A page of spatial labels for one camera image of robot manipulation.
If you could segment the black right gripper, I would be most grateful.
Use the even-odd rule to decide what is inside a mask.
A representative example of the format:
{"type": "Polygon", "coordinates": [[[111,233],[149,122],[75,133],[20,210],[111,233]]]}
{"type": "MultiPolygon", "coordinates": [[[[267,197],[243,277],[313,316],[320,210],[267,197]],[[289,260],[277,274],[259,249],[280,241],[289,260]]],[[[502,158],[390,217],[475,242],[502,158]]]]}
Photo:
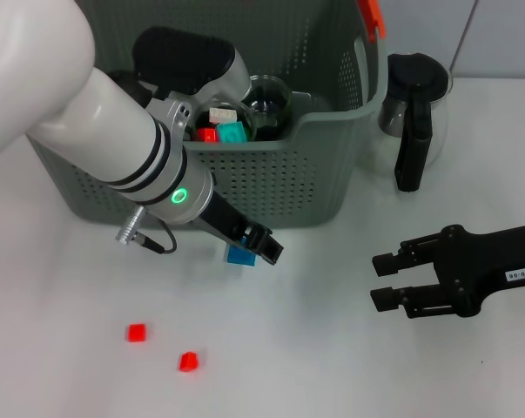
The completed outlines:
{"type": "Polygon", "coordinates": [[[477,315],[491,294],[525,287],[525,226],[485,234],[447,226],[441,234],[401,242],[396,254],[372,258],[379,277],[432,261],[439,285],[372,290],[377,311],[402,307],[409,319],[477,315]]]}

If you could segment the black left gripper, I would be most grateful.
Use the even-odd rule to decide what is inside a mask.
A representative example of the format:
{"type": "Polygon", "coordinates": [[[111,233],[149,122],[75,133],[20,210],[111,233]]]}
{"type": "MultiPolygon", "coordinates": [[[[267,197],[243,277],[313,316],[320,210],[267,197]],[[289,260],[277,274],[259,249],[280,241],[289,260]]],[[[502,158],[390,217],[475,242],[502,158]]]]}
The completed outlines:
{"type": "Polygon", "coordinates": [[[253,222],[217,192],[212,193],[192,223],[231,245],[247,249],[271,265],[277,263],[283,252],[283,246],[267,227],[253,222]]]}

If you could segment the blue square building brick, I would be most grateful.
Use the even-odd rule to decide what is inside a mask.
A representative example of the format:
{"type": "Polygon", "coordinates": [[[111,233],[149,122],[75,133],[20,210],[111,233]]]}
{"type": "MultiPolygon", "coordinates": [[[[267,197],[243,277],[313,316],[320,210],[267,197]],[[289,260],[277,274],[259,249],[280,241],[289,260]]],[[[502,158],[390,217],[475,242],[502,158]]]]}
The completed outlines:
{"type": "Polygon", "coordinates": [[[239,266],[255,266],[256,255],[243,248],[228,245],[226,249],[225,261],[229,264],[239,266]]]}

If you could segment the teal square building brick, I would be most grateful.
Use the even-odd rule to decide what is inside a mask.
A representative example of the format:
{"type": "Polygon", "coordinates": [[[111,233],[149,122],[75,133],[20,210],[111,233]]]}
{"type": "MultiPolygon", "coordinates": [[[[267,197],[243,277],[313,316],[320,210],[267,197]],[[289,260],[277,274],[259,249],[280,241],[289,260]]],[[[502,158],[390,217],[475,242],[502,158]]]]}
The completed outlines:
{"type": "Polygon", "coordinates": [[[220,143],[245,143],[249,139],[246,129],[240,121],[216,125],[216,133],[220,143]]]}

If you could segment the small orange sloped brick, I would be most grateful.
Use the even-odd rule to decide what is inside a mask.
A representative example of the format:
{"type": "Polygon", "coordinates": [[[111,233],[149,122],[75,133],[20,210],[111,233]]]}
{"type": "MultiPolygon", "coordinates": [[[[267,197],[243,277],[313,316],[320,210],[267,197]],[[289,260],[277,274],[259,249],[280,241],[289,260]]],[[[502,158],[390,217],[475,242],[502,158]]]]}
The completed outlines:
{"type": "Polygon", "coordinates": [[[199,355],[195,352],[189,351],[180,355],[178,370],[182,373],[190,373],[199,368],[199,355]]]}

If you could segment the white building brick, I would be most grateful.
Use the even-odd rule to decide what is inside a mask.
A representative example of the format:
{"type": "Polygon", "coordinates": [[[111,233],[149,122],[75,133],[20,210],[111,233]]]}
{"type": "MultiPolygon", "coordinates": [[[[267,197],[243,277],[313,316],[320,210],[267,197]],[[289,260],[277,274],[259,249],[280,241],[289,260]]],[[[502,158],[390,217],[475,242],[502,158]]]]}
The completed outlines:
{"type": "Polygon", "coordinates": [[[209,109],[209,122],[211,124],[230,124],[238,120],[238,113],[234,109],[211,107],[209,109]]]}

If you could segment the glass teacup black sleeve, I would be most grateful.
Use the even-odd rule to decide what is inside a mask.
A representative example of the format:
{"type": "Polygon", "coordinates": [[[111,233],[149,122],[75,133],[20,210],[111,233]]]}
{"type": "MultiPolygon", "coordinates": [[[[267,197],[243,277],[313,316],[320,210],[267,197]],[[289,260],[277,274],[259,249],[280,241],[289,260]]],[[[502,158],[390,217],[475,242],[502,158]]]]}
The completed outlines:
{"type": "Polygon", "coordinates": [[[293,93],[279,78],[250,76],[251,87],[242,103],[250,110],[258,141],[276,140],[291,121],[293,93]]]}
{"type": "Polygon", "coordinates": [[[247,140],[254,141],[256,139],[257,125],[254,119],[254,113],[241,102],[229,102],[223,99],[213,98],[210,101],[202,104],[197,109],[194,116],[193,125],[196,129],[215,127],[215,124],[209,121],[209,110],[211,108],[235,110],[237,112],[237,120],[240,121],[244,126],[247,140]]]}

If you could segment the small orange square brick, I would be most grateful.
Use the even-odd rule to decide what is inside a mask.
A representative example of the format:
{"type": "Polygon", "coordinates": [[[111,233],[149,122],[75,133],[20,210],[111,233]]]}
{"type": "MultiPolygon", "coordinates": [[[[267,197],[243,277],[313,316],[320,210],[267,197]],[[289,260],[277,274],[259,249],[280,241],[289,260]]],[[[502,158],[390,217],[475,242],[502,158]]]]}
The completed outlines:
{"type": "Polygon", "coordinates": [[[126,328],[125,338],[130,343],[145,342],[148,329],[145,323],[132,323],[126,328]]]}

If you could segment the grey perforated storage basket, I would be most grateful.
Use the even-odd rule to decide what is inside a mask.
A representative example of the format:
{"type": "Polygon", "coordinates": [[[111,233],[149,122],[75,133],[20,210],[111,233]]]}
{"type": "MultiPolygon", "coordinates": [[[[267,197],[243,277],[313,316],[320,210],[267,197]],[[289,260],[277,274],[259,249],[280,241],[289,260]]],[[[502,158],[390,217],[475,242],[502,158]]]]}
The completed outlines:
{"type": "Polygon", "coordinates": [[[192,106],[187,151],[211,172],[216,191],[242,213],[272,228],[316,226],[339,211],[372,111],[384,98],[384,39],[370,43],[357,0],[75,0],[87,18],[99,69],[132,71],[132,46],[162,26],[230,42],[227,73],[187,96],[192,106]],[[292,91],[286,130],[269,141],[204,143],[197,109],[213,98],[241,102],[250,76],[270,75],[292,91]]]}

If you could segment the glass carafe black lid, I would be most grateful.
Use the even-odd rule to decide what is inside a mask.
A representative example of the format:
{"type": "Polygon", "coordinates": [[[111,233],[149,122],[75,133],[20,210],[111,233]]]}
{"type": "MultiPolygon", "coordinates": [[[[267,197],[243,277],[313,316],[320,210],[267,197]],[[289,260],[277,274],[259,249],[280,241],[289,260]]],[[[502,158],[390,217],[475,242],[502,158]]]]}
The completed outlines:
{"type": "Polygon", "coordinates": [[[450,72],[424,53],[387,58],[387,94],[376,118],[371,167],[392,173],[397,189],[415,192],[440,155],[448,131],[450,72]]]}

